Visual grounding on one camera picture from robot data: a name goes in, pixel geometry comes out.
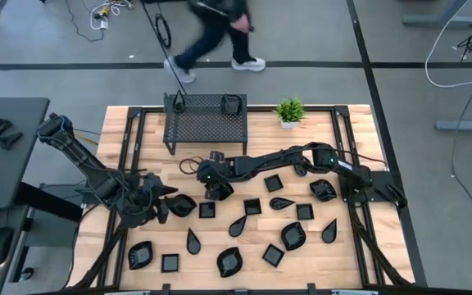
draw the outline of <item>black square tile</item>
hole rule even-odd
[[[216,203],[203,202],[200,203],[200,218],[215,218],[216,217]]]
[[[245,206],[245,215],[255,215],[261,214],[261,204],[260,199],[250,199],[243,201],[243,205]]]
[[[282,184],[282,181],[279,179],[278,175],[272,175],[264,178],[263,180],[265,181],[265,185],[267,186],[269,193],[284,188],[284,185]]]
[[[279,250],[275,245],[269,244],[265,253],[263,253],[263,258],[265,261],[269,262],[272,266],[278,267],[279,263],[284,258],[285,252]]]
[[[163,254],[161,255],[161,272],[178,272],[179,254]]]
[[[296,205],[296,214],[298,215],[298,220],[313,220],[315,215],[312,212],[311,204],[297,204]]]

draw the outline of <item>small green plant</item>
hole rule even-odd
[[[283,122],[299,122],[304,118],[305,107],[300,98],[284,98],[278,106],[276,112]]]

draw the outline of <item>potted plant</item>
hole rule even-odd
[[[298,97],[283,99],[278,106],[276,112],[279,116],[279,122],[282,128],[290,129],[298,125],[305,115],[305,107],[302,100]]]

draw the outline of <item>white pot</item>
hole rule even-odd
[[[283,122],[281,119],[279,120],[279,123],[281,124],[283,129],[292,129],[296,126],[298,126],[299,122]]]

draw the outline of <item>white sneaker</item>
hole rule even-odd
[[[255,61],[246,61],[243,64],[238,64],[235,60],[232,62],[233,69],[235,70],[250,70],[250,71],[262,71],[266,68],[266,61],[261,58],[254,57]]]
[[[181,83],[192,83],[196,79],[196,75],[191,70],[184,70],[176,65],[173,57],[163,61],[163,67],[173,78],[175,78],[174,73],[176,73]]]

